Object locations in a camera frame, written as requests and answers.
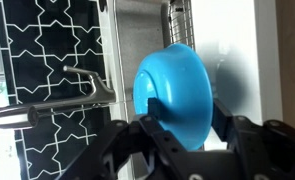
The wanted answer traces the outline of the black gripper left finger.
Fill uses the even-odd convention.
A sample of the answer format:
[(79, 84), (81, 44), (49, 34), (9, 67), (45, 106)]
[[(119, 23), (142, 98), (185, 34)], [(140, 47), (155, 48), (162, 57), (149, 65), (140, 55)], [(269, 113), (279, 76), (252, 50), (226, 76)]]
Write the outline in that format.
[(163, 106), (157, 98), (147, 100), (147, 113), (139, 118), (139, 125), (142, 133), (153, 143), (156, 142), (155, 136), (159, 135), (165, 146), (171, 146), (172, 134), (160, 123), (162, 118)]

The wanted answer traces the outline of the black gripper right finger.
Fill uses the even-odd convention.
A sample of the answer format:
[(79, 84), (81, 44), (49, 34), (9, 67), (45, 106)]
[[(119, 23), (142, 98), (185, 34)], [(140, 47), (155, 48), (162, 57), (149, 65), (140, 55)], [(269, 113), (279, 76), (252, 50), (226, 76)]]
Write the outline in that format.
[(253, 146), (254, 124), (245, 116), (233, 115), (218, 99), (214, 100), (212, 127), (228, 149), (249, 150)]

